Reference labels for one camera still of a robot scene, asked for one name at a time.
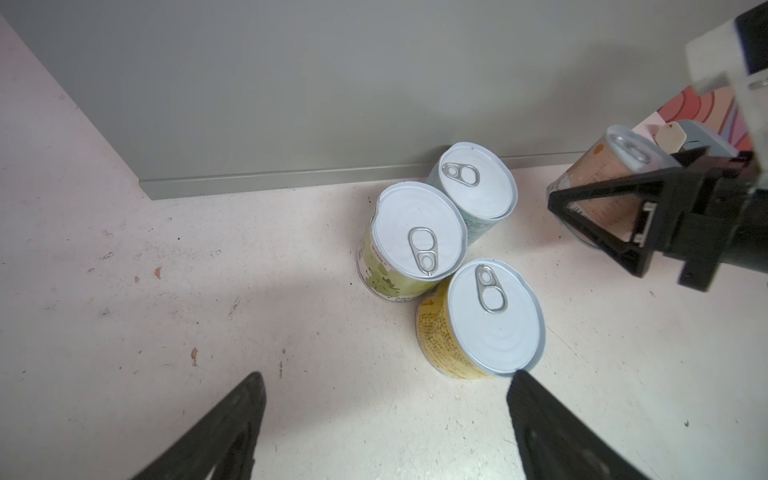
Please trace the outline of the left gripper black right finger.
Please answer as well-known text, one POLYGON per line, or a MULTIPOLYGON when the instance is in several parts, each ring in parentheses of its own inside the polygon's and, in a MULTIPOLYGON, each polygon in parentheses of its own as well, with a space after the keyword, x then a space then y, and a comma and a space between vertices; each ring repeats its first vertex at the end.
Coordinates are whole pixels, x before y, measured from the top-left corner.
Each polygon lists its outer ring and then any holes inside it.
POLYGON ((513 375, 506 401, 527 479, 646 477, 527 371, 513 375))

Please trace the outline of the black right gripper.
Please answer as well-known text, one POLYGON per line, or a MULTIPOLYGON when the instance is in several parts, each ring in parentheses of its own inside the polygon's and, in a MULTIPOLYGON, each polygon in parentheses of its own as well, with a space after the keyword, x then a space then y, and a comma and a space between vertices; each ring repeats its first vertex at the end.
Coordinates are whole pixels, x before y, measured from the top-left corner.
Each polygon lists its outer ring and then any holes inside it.
POLYGON ((654 253, 683 262, 678 283, 705 292, 720 265, 767 272, 767 191, 751 151, 672 157, 682 168, 557 189, 548 208, 628 273, 644 276, 654 253))

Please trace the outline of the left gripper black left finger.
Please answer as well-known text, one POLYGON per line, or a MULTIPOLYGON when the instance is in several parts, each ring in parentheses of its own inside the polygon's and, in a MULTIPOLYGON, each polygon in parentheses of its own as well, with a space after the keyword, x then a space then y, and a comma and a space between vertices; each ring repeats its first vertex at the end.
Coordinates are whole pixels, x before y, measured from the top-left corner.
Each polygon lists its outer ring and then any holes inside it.
POLYGON ((249 479, 267 403, 262 375, 246 376, 137 479, 249 479))

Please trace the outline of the orange pink can pull tab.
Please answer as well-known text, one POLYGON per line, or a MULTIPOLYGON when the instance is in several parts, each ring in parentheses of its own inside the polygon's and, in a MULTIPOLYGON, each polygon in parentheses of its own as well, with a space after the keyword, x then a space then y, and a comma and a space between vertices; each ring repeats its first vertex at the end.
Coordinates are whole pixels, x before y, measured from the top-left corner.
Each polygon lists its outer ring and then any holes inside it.
MULTIPOLYGON (((627 127, 614 125, 546 189, 548 194, 678 167, 672 155, 627 127)), ((634 194, 581 200, 568 208, 623 241, 632 236, 641 200, 634 194)))

